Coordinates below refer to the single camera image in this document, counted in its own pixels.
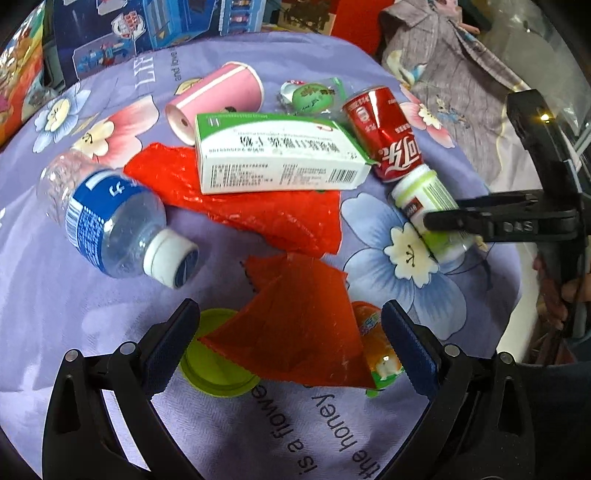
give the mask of blue gripper pad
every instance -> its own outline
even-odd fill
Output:
[[[414,331],[414,323],[396,300],[382,308],[382,327],[415,391],[433,400],[439,390],[438,364]]]
[[[148,398],[162,393],[168,386],[199,328],[200,317],[199,305],[186,299],[167,322],[152,325],[139,341],[142,390]]]

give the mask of green lid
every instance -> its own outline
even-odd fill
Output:
[[[222,326],[236,313],[236,310],[228,309],[201,312],[199,329],[181,358],[181,371],[187,380],[198,390],[214,397],[237,397],[248,392],[261,380],[197,340]]]

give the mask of blue bottle label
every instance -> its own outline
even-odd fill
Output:
[[[101,256],[105,223],[130,197],[146,191],[117,171],[102,170],[88,177],[70,199],[65,222],[68,240],[101,272],[105,273]]]

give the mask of bottle cap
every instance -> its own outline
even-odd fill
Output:
[[[221,327],[236,315],[235,310],[210,309],[201,312],[199,329],[181,358],[180,367],[189,383],[214,397],[231,398],[245,394],[260,378],[213,352],[198,339]]]
[[[196,272],[199,248],[192,241],[165,228],[148,245],[144,272],[170,288],[180,288]]]

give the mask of plastic water bottle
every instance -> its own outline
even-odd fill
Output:
[[[160,198],[81,152],[70,150],[43,170],[37,197],[70,243],[111,277],[146,273],[180,288],[196,271],[197,245],[166,228]]]

